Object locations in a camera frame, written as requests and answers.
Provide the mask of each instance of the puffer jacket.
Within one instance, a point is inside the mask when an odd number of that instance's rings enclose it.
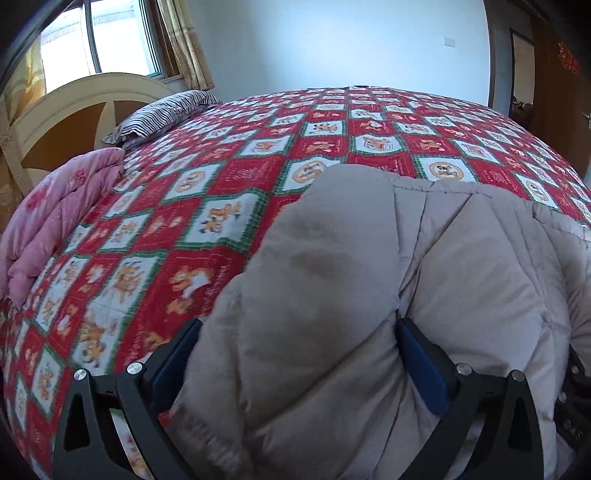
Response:
[[[591,368],[590,247],[575,220],[506,190],[331,167],[219,296],[171,437],[204,478],[398,478],[439,420],[398,352],[409,316],[455,363],[525,372],[555,478],[569,343]]]

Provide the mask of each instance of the window pane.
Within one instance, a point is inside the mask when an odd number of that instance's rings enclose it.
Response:
[[[141,0],[98,0],[90,4],[96,50],[103,72],[158,73]]]
[[[47,92],[96,73],[81,8],[63,12],[41,33],[41,58]]]

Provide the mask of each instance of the silver bolt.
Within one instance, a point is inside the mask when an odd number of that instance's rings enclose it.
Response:
[[[143,365],[139,362],[133,362],[127,366],[127,373],[129,375],[136,375],[142,371]]]
[[[472,367],[468,364],[457,364],[456,371],[460,375],[471,375],[472,374]]]
[[[74,380],[84,380],[86,378],[86,370],[80,368],[74,373]]]
[[[515,380],[516,382],[523,382],[523,380],[525,380],[524,373],[520,372],[519,370],[513,370],[511,376],[513,377],[513,380]]]

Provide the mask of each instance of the gold patterned curtain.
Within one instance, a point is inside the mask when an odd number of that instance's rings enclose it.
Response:
[[[25,53],[0,95],[0,232],[8,224],[31,181],[20,165],[20,155],[12,140],[10,126],[32,103],[46,93],[41,38]]]
[[[194,90],[209,90],[215,85],[197,32],[183,0],[158,0],[166,32],[174,51],[178,69],[187,86]]]

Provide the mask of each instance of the headboard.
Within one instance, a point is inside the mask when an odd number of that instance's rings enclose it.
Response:
[[[10,128],[5,152],[24,193],[69,159],[106,146],[101,139],[137,109],[174,93],[158,80],[101,73],[68,83],[31,105]]]

